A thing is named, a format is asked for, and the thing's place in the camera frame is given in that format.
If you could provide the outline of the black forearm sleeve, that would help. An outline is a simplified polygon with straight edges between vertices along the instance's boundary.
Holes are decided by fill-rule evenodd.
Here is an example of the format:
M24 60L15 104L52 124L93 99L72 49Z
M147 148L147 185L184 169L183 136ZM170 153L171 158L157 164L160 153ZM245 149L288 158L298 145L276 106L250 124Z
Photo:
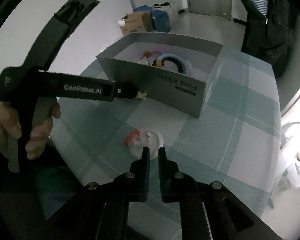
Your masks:
M46 220L82 187L51 144L27 175L10 172L0 153L0 239L42 239Z

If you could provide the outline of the person's left hand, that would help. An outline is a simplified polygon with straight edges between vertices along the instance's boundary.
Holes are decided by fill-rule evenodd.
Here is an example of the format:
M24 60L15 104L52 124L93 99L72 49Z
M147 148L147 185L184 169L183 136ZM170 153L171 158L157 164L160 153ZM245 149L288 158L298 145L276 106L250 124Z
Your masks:
M30 133L30 140L25 146L27 158L34 160L39 158L44 152L45 145L53 127L53 119L61 117L60 105L56 103L52 109L51 114L39 126L32 129ZM14 139L20 139L21 125L19 123L19 116L15 109L8 103L0 102L0 153L7 157L8 146L7 138L11 136Z

